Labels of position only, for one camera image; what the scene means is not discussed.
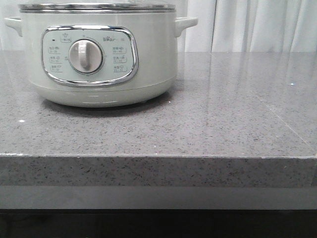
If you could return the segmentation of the glass pot lid steel rim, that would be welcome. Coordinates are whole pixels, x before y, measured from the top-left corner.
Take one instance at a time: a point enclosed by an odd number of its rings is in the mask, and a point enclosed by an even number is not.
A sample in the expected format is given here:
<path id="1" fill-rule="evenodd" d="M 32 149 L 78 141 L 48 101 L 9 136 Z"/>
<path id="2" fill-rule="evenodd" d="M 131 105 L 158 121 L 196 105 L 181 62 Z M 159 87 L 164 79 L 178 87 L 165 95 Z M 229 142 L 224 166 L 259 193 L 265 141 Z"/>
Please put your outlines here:
<path id="1" fill-rule="evenodd" d="M 21 12 L 35 11 L 162 11 L 173 12 L 174 4 L 164 0 L 54 0 L 52 2 L 21 3 Z"/>

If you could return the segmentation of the pale green electric cooking pot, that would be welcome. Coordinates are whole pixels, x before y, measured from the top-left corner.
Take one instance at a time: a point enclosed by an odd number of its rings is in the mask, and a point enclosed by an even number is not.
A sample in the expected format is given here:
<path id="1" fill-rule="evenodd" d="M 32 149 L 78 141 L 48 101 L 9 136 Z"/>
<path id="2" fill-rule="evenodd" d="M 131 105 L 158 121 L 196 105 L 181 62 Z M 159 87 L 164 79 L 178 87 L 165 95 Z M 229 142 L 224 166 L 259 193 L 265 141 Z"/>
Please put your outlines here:
<path id="1" fill-rule="evenodd" d="M 45 99 L 103 108 L 147 101 L 177 76 L 177 38 L 198 22 L 174 9 L 35 5 L 6 17 L 25 42 L 29 81 Z"/>

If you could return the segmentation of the white curtain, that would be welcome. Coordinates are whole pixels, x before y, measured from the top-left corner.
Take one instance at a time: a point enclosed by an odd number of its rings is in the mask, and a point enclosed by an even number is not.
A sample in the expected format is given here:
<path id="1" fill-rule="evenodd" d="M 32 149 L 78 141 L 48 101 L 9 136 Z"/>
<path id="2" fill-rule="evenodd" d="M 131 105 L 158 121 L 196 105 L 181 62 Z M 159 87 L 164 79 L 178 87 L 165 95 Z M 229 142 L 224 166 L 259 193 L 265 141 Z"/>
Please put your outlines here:
<path id="1" fill-rule="evenodd" d="M 317 50 L 314 0 L 174 0 L 179 17 L 198 18 L 182 32 L 179 52 Z"/>

